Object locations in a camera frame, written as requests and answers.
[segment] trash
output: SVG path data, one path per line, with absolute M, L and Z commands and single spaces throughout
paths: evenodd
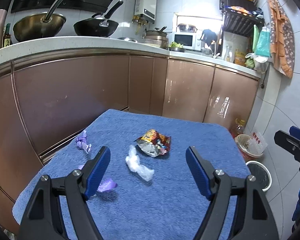
M 101 183 L 97 189 L 98 192 L 110 192 L 110 190 L 117 187 L 116 184 L 111 178 L 106 179 L 103 183 Z
M 126 157 L 126 163 L 132 172 L 139 174 L 145 181 L 150 181 L 153 177 L 154 170 L 147 168 L 144 165 L 140 165 L 140 158 L 137 155 L 137 150 L 133 145 L 130 145 L 129 156 Z
M 151 157 L 164 155 L 170 150 L 171 137 L 149 130 L 144 136 L 136 140 L 140 149 Z
M 85 150 L 86 153 L 89 153 L 91 150 L 91 144 L 87 143 L 87 131 L 84 130 L 82 136 L 79 136 L 76 140 L 75 140 L 77 146 L 80 149 Z

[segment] blue towel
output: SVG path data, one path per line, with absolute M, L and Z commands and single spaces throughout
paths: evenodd
M 129 145 L 136 145 L 135 140 L 151 128 L 171 136 L 171 150 L 156 158 L 139 153 L 141 164 L 155 170 L 153 179 L 146 182 L 128 169 L 125 157 Z M 200 195 L 186 164 L 189 146 L 195 146 L 204 159 L 230 176 L 250 174 L 230 133 L 217 124 L 108 110 L 86 130 L 90 153 L 79 150 L 75 140 L 59 150 L 18 197 L 13 206 L 18 223 L 41 175 L 66 176 L 93 159 L 102 146 L 111 150 L 104 179 L 111 177 L 118 187 L 109 193 L 98 192 L 87 204 L 105 240 L 193 239 L 209 202 Z M 235 201 L 236 197 L 231 197 L 219 239 L 228 238 Z M 60 202 L 68 237 L 77 239 L 65 197 L 60 197 Z

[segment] silver bolt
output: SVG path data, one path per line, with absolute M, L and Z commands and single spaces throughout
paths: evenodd
M 218 176 L 222 176 L 222 175 L 225 174 L 225 172 L 224 172 L 222 169 L 217 169 L 217 170 L 216 170 L 216 174 L 217 174 Z
M 48 175 L 42 175 L 40 178 L 42 181 L 47 181 L 49 179 Z
M 74 175 L 74 176 L 80 176 L 81 175 L 81 170 L 74 170 L 74 171 L 72 171 L 72 175 Z
M 249 176 L 248 176 L 248 179 L 249 179 L 250 181 L 256 181 L 256 177 L 253 176 L 253 175 L 249 175 Z

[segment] microwave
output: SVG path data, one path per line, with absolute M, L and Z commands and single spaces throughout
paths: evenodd
M 171 40 L 183 45 L 185 49 L 201 51 L 201 33 L 173 32 Z

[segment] crumpled white plastic bag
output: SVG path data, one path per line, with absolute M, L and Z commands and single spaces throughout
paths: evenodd
M 139 174 L 145 181 L 150 181 L 153 177 L 154 170 L 140 165 L 140 158 L 137 155 L 137 150 L 133 145 L 130 145 L 129 156 L 126 157 L 126 163 L 132 172 Z

